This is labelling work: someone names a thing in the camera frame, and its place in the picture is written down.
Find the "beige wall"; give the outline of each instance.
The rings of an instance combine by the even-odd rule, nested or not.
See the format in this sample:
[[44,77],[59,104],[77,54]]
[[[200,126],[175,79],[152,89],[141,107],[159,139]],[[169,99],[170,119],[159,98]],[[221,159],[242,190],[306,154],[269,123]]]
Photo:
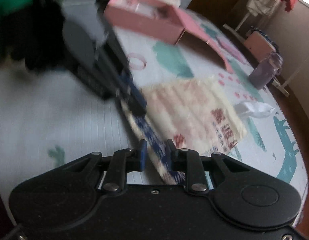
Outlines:
[[287,79],[300,64],[301,72],[289,84],[309,118],[309,8],[298,2],[287,13],[281,6],[265,28],[279,46],[284,64],[282,76]]

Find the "purple bottle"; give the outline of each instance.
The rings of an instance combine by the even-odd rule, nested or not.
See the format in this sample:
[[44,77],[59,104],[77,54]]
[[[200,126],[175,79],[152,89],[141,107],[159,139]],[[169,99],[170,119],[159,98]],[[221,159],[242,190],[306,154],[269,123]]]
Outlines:
[[250,74],[251,84],[258,90],[264,88],[272,78],[281,73],[282,63],[280,54],[271,52]]

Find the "patterned tablecloth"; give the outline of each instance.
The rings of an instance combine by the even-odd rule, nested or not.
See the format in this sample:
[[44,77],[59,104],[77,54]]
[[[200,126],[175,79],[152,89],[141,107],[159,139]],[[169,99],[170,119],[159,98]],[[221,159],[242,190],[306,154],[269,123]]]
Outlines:
[[[193,17],[217,41],[234,74],[226,72],[213,54],[198,52],[191,42],[171,46],[115,28],[135,84],[214,75],[233,105],[250,100],[275,107],[265,119],[245,121],[248,134],[229,155],[290,183],[304,204],[307,174],[282,111],[267,88],[256,90],[250,84],[247,77],[253,68],[228,39],[210,22]],[[0,70],[0,194],[7,208],[11,190],[22,181],[89,152],[107,156],[131,145],[114,101],[97,98],[70,73],[35,76],[18,67]],[[130,173],[128,183],[155,184],[160,178],[149,163],[145,172]]]

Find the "pink cardboard box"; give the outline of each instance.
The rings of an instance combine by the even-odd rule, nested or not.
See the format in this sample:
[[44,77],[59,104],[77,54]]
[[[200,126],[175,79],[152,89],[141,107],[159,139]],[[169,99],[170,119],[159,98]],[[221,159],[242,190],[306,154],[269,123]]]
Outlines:
[[157,38],[175,45],[185,32],[204,41],[223,59],[233,73],[218,44],[182,9],[158,0],[110,0],[104,15],[115,26]]

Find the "towel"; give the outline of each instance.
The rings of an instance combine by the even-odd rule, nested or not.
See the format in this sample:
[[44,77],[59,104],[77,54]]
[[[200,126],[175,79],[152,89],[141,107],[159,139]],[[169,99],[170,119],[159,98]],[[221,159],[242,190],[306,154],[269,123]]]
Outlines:
[[138,139],[148,143],[149,158],[167,184],[182,184],[184,174],[170,171],[164,141],[172,139],[178,149],[200,155],[228,154],[245,136],[246,129],[214,78],[178,79],[143,87],[147,114],[124,113]]

